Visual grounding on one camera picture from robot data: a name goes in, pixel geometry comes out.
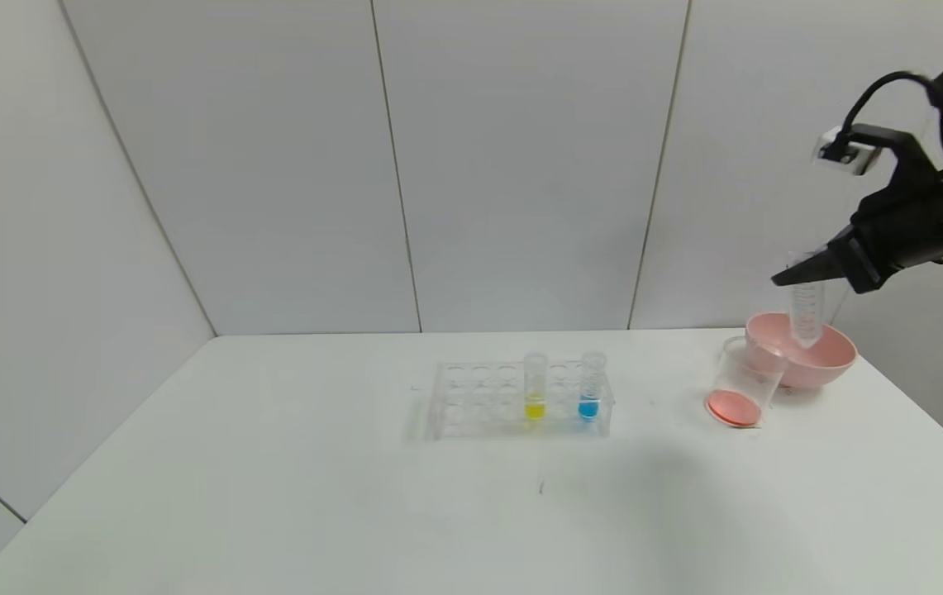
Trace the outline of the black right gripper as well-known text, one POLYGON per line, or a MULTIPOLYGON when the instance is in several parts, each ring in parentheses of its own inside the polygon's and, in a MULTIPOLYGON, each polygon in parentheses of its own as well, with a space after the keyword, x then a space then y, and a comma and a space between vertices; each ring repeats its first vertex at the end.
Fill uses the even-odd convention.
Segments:
POLYGON ((905 269, 943 260, 943 174, 898 167, 858 204, 849 225, 815 251, 791 251, 772 276, 777 287, 845 278, 872 293, 905 269))

